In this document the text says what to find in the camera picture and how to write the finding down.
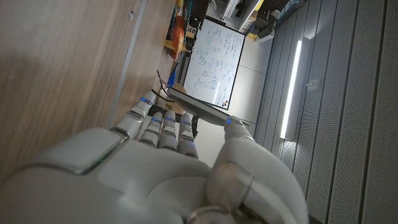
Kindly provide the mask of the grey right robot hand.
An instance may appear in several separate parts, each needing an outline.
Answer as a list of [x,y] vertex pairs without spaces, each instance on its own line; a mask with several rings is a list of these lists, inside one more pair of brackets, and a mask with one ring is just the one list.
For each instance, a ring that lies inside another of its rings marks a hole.
[[82,131],[1,184],[2,223],[308,223],[302,189],[244,123],[173,90],[146,93],[111,129]]

